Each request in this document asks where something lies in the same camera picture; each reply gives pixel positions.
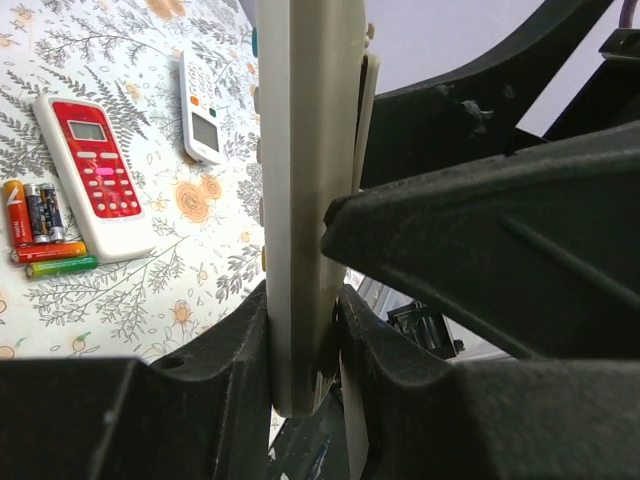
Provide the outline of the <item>grey white remote control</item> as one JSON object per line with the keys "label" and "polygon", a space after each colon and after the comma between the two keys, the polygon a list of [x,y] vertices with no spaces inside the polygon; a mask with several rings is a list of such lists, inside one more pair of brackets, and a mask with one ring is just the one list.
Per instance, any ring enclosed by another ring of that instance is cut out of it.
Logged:
{"label": "grey white remote control", "polygon": [[362,1],[260,1],[258,112],[272,404],[313,414],[337,369],[344,267],[320,249],[331,202],[360,187],[379,58]]}

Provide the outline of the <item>white remote with screen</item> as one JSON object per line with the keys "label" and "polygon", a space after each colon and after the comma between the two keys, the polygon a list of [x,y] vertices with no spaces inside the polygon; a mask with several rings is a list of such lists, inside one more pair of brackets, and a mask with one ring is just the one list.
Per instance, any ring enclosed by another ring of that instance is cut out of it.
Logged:
{"label": "white remote with screen", "polygon": [[205,165],[225,163],[211,69],[193,51],[186,49],[179,58],[179,79],[186,153]]}

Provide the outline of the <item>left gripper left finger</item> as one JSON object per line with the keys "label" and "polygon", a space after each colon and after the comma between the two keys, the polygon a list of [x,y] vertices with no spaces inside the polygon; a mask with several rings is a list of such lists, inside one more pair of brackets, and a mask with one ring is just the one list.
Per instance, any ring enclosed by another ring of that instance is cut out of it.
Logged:
{"label": "left gripper left finger", "polygon": [[271,397],[266,289],[151,364],[1,364],[5,479],[263,479]]}

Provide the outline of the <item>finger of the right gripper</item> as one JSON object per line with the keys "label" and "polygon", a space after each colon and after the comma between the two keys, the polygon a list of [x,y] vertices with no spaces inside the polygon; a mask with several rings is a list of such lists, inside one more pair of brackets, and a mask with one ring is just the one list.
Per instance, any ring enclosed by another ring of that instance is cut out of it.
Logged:
{"label": "finger of the right gripper", "polygon": [[637,4],[599,49],[601,66],[547,132],[518,123],[609,7],[545,1],[504,40],[469,63],[376,96],[360,185],[388,182],[572,138],[639,118]]}
{"label": "finger of the right gripper", "polygon": [[334,201],[322,252],[517,358],[639,356],[639,126]]}

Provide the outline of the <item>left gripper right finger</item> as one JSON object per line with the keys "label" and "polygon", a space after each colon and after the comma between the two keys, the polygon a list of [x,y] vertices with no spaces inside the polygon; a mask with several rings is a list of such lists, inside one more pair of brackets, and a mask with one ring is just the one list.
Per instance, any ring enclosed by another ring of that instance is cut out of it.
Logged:
{"label": "left gripper right finger", "polygon": [[639,366],[451,364],[380,320],[350,286],[337,303],[354,479],[635,479]]}

